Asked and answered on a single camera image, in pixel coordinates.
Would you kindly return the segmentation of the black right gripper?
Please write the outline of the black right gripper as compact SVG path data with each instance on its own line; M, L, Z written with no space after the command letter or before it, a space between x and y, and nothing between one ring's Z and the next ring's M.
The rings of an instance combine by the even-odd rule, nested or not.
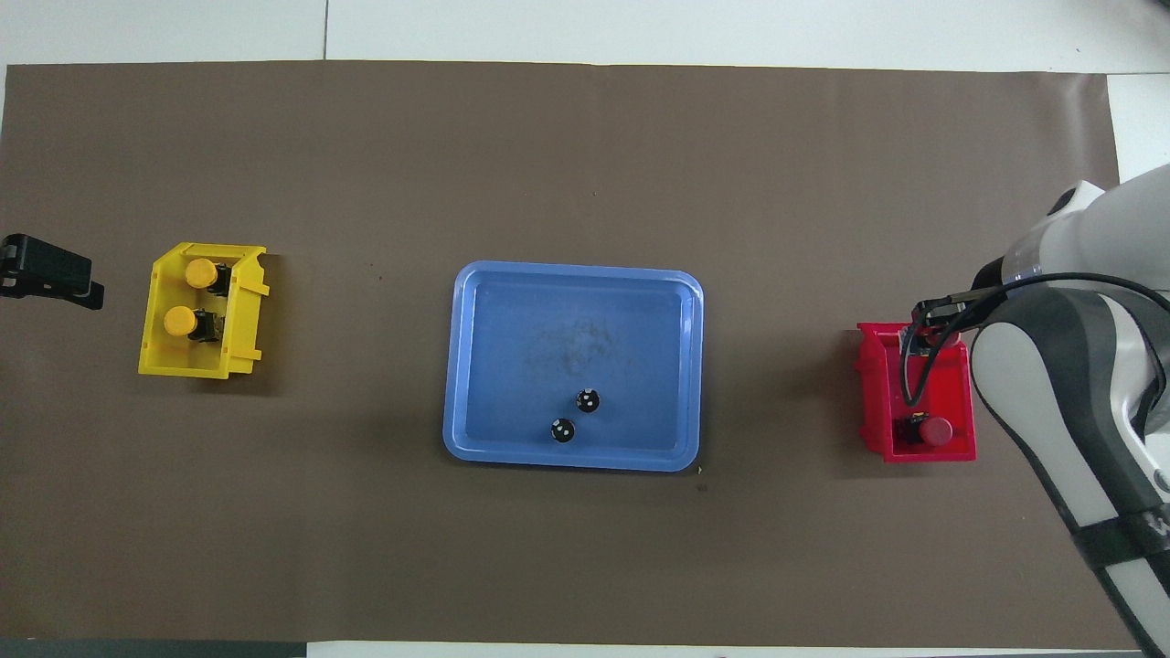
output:
M966 311L970 306L977 303L985 295L1002 294L1003 263L1003 259L994 259L994 261L983 266L973 276L970 292L958 292L958 294L920 301L914 307L916 324L949 324L954 317Z

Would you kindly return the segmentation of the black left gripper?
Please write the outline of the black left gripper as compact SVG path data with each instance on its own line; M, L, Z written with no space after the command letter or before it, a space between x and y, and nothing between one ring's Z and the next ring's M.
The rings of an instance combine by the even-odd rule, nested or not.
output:
M92 279L92 259L25 234L4 237L1 296L46 297L99 311L104 287Z

